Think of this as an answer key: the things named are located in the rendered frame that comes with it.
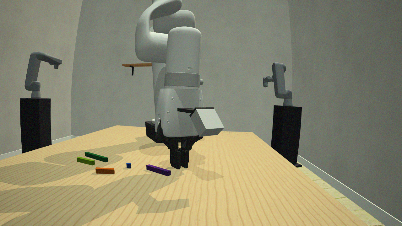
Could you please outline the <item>purple rod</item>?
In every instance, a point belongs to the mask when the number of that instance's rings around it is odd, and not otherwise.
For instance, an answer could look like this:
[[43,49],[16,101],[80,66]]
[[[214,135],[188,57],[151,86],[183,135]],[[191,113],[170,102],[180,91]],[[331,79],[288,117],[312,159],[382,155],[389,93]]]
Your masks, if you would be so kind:
[[159,173],[159,174],[162,174],[162,175],[165,175],[165,176],[170,176],[171,175],[170,170],[166,170],[166,169],[163,169],[163,168],[160,168],[160,167],[157,167],[157,166],[153,166],[153,165],[150,165],[150,164],[146,166],[146,170],[153,171],[155,173]]

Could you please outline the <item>lime green rod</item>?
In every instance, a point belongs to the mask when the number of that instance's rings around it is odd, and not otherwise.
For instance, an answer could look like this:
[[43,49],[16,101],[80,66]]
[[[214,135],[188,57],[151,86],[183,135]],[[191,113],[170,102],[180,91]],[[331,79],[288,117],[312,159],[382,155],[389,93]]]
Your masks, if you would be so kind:
[[95,165],[95,161],[94,161],[94,160],[90,160],[90,159],[82,158],[82,157],[77,157],[77,162],[79,162],[79,163],[85,163],[85,164],[88,164],[88,165]]

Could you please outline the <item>orange rod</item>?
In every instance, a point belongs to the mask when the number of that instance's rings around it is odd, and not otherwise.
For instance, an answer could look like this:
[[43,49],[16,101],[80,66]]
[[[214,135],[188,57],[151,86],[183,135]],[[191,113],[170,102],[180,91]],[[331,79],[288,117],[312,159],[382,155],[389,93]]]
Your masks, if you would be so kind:
[[96,174],[115,174],[114,168],[98,168],[96,167]]

